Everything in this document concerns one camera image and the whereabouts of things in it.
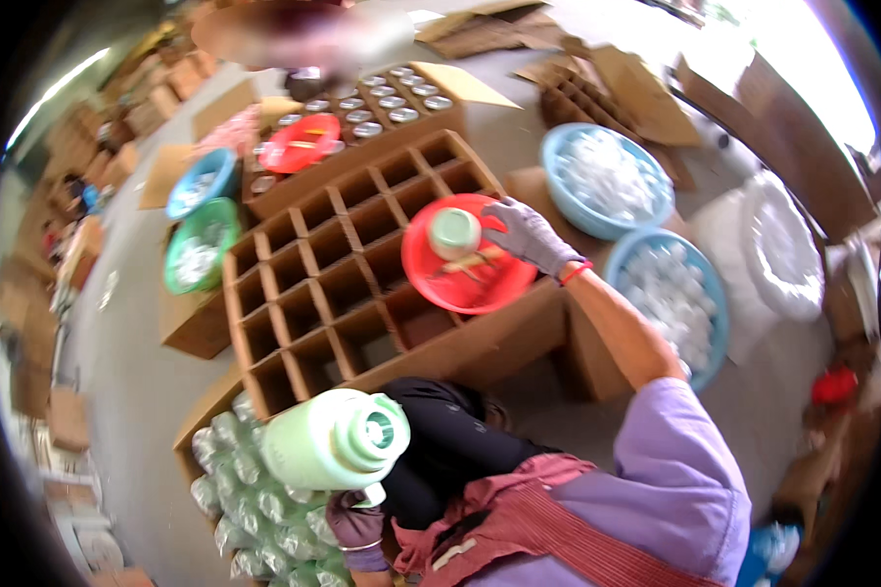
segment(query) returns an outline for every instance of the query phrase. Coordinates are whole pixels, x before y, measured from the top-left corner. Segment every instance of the white plastic bag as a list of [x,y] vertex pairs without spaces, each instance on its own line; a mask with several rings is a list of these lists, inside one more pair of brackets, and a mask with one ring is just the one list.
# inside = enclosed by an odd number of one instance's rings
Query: white plastic bag
[[781,319],[818,317],[825,289],[819,253],[773,173],[764,171],[709,202],[690,225],[724,284],[732,361],[743,364]]

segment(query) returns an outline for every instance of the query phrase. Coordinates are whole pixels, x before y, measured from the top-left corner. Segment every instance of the cardboard sheet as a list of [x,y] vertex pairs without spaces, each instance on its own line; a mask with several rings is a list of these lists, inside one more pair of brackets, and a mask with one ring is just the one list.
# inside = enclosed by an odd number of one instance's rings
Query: cardboard sheet
[[591,50],[591,62],[612,99],[633,118],[637,135],[669,147],[701,145],[689,117],[638,55],[604,45]]
[[198,143],[212,129],[258,101],[258,94],[250,79],[225,92],[192,116],[192,141]]
[[424,61],[412,61],[411,64],[423,71],[435,82],[441,84],[444,89],[459,100],[522,109],[514,101],[490,88],[464,69],[452,65],[426,63]]
[[556,49],[564,36],[538,0],[506,0],[454,12],[414,36],[448,59],[497,49]]

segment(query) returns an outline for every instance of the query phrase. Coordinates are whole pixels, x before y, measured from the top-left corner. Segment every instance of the bottle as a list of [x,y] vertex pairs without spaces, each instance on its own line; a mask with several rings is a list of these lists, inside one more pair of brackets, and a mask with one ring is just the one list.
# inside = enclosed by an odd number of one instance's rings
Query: bottle
[[411,427],[384,393],[332,389],[282,412],[268,424],[261,456],[291,487],[362,489],[373,507],[385,500],[378,483],[408,448]]

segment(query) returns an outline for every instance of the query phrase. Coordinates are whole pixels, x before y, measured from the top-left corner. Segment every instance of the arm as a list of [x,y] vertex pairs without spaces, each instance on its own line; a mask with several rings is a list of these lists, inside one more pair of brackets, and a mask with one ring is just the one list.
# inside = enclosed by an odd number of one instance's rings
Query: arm
[[[559,279],[564,280],[578,267],[578,261],[568,262],[559,273]],[[647,383],[664,377],[686,380],[669,343],[639,310],[593,271],[578,273],[566,287],[634,390],[640,391]]]
[[[507,229],[484,229],[487,240],[557,280],[571,275],[585,261],[528,205],[504,197],[500,203],[485,207],[482,214],[498,218]],[[567,288],[633,389],[639,391],[646,383],[663,377],[685,380],[669,344],[626,298],[596,274],[582,271],[567,283]]]

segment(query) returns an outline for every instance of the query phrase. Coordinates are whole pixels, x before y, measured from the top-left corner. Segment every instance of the hand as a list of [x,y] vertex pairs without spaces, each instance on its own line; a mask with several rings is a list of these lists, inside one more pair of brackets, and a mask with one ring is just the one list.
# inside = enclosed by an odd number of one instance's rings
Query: hand
[[378,543],[385,515],[378,506],[353,507],[364,499],[363,492],[358,490],[333,493],[326,505],[326,521],[339,542],[347,568],[369,573],[384,571],[388,564]]
[[507,230],[484,228],[484,239],[555,279],[568,261],[585,260],[555,234],[541,214],[507,195],[496,204],[484,207],[480,215],[498,218]]

